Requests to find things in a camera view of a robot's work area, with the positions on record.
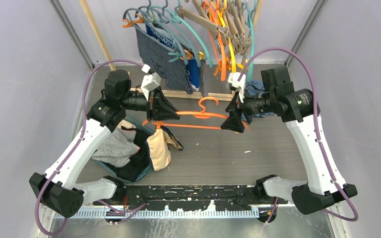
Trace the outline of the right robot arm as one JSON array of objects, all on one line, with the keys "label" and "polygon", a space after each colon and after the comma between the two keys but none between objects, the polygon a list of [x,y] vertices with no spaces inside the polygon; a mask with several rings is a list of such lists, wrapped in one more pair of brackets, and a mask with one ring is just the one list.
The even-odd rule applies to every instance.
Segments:
[{"label": "right robot arm", "polygon": [[254,193],[263,204],[281,198],[295,204],[305,215],[326,209],[358,194],[340,174],[324,136],[319,106],[309,89],[295,90],[289,71],[280,66],[261,72],[263,90],[256,96],[246,89],[246,76],[229,74],[227,83],[234,97],[221,128],[242,133],[254,115],[266,112],[281,118],[300,152],[307,180],[297,181],[269,175],[256,181]]}]

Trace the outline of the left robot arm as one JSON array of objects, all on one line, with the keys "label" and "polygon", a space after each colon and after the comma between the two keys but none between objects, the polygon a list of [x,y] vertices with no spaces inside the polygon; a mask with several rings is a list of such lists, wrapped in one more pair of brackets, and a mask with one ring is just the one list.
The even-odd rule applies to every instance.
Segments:
[{"label": "left robot arm", "polygon": [[179,119],[178,110],[166,99],[157,73],[147,74],[141,92],[132,92],[131,80],[125,70],[114,70],[104,82],[102,97],[90,108],[85,123],[63,154],[43,173],[34,173],[29,183],[38,203],[64,218],[75,215],[82,205],[99,200],[114,205],[125,198],[124,184],[105,176],[97,181],[77,183],[81,171],[118,124],[126,111],[146,112],[147,120]]}]

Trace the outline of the orange plastic clip hanger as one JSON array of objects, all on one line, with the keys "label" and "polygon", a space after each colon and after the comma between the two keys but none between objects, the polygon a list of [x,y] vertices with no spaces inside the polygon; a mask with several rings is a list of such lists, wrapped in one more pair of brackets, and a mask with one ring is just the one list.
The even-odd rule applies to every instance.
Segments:
[{"label": "orange plastic clip hanger", "polygon": [[[216,97],[203,97],[199,100],[198,105],[201,107],[201,111],[178,111],[176,112],[180,116],[193,116],[197,119],[209,119],[209,118],[221,118],[221,119],[227,119],[228,116],[218,114],[218,113],[211,113],[206,111],[206,107],[202,104],[206,100],[213,100],[215,102],[215,105],[219,105],[219,100]],[[205,125],[193,125],[193,124],[179,124],[179,123],[165,123],[160,120],[145,120],[141,125],[146,124],[153,124],[156,126],[156,129],[161,129],[162,126],[172,126],[172,127],[183,127],[183,128],[199,128],[199,129],[214,129],[214,130],[220,130],[221,128],[218,126],[205,126]]]}]

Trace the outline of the beige underwear with navy trim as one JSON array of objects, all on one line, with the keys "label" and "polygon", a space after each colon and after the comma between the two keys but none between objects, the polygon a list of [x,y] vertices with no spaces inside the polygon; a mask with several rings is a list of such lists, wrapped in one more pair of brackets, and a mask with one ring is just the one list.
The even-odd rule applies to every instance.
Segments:
[{"label": "beige underwear with navy trim", "polygon": [[149,147],[149,157],[154,171],[166,168],[171,161],[171,152],[168,145],[173,145],[177,150],[184,150],[184,146],[166,127],[161,126],[146,140]]}]

